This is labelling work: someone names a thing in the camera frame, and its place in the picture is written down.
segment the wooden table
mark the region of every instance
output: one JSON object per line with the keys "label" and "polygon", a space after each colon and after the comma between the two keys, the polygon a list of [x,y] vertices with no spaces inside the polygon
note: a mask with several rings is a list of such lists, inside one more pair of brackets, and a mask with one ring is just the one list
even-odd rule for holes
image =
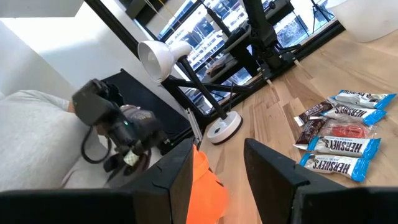
{"label": "wooden table", "polygon": [[[299,161],[303,151],[292,144],[301,128],[293,120],[305,109],[341,89],[369,93],[398,92],[398,31],[374,42],[360,44],[344,32],[259,90],[233,110],[243,117],[239,132],[226,143],[214,146],[205,137],[204,151],[210,167],[229,190],[230,201],[219,223],[260,223],[243,159],[245,138],[261,143]],[[378,124],[380,151],[372,160],[366,180],[356,183],[339,174],[325,174],[347,187],[398,185],[398,99],[386,108]]]}

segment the white desk lamp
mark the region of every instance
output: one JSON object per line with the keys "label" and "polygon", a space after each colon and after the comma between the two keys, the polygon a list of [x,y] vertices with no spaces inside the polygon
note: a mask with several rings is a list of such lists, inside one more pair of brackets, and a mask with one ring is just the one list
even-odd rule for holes
{"label": "white desk lamp", "polygon": [[172,67],[176,62],[182,64],[188,73],[188,77],[196,84],[220,116],[208,130],[207,138],[213,144],[221,144],[238,132],[243,120],[235,111],[225,113],[211,93],[203,86],[187,59],[191,50],[192,47],[187,42],[178,42],[172,47],[156,40],[147,40],[138,44],[138,55],[141,63],[150,78],[157,83],[161,83],[171,74]]}

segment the orange cloth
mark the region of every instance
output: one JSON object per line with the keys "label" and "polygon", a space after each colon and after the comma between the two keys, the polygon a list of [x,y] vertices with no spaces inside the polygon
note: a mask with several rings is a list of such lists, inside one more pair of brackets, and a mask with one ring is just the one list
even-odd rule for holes
{"label": "orange cloth", "polygon": [[204,152],[193,146],[193,184],[187,224],[214,224],[228,204],[228,191],[209,169]]}

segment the lamp base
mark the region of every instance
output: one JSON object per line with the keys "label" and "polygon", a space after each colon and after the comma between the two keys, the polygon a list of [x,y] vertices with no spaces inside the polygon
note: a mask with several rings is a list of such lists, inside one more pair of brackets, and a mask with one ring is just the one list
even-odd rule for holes
{"label": "lamp base", "polygon": [[207,138],[214,145],[222,144],[234,136],[243,123],[242,117],[236,112],[227,113],[226,119],[218,118],[207,132]]}

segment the brown wrapper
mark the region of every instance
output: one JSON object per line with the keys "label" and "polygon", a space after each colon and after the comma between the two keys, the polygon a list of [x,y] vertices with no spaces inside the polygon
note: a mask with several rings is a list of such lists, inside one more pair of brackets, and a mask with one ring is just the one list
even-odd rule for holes
{"label": "brown wrapper", "polygon": [[310,119],[310,117],[320,116],[322,112],[329,111],[331,109],[333,109],[333,105],[327,101],[324,101],[306,110],[298,117],[295,117],[295,120],[299,126],[302,126]]}
{"label": "brown wrapper", "polygon": [[326,119],[313,119],[309,120],[305,126],[296,144],[310,144],[310,141],[319,133],[319,130],[325,125]]}

